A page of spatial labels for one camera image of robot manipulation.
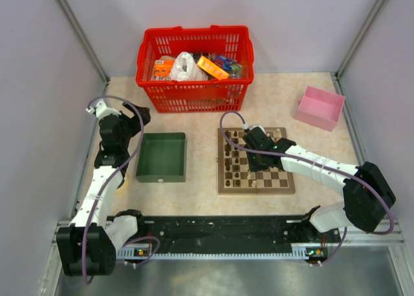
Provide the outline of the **wooden chess board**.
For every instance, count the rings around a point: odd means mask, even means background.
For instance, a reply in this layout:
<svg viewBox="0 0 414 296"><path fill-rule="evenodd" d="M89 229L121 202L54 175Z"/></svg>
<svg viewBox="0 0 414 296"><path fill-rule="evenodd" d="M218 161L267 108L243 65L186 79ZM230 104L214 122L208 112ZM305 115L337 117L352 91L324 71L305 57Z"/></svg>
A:
<svg viewBox="0 0 414 296"><path fill-rule="evenodd" d="M217 189L220 195L293 195L296 192L292 173L277 168L252 173L246 151L230 145L223 137L230 132L231 140L244 146L242 128L217 130Z"/></svg>

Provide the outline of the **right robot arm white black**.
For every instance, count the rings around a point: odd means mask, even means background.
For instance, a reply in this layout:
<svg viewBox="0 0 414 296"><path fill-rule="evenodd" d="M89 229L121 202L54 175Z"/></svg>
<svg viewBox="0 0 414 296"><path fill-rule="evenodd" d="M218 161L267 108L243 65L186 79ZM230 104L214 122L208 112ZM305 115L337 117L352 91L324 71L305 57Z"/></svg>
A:
<svg viewBox="0 0 414 296"><path fill-rule="evenodd" d="M376 234L396 198L377 165L343 164L306 150L287 138L274 141L260 125L243 125L245 151L251 171L277 168L300 174L342 196L329 206L316 206L306 215L303 236L315 242L326 231L354 226Z"/></svg>

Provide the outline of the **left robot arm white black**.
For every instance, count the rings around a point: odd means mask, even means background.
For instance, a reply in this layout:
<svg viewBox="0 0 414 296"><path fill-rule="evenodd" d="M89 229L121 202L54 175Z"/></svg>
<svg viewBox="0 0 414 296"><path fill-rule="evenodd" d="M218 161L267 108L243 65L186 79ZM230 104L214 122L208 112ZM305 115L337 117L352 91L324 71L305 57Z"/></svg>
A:
<svg viewBox="0 0 414 296"><path fill-rule="evenodd" d="M69 225L56 233L63 272L68 277L112 274L122 246L129 239L140 242L147 233L146 225L138 221L138 210L123 211L107 223L114 195L125 182L133 156L129 142L151 120L149 108L122 105L133 112L132 117L102 99L86 109L98 119L101 142L87 194Z"/></svg>

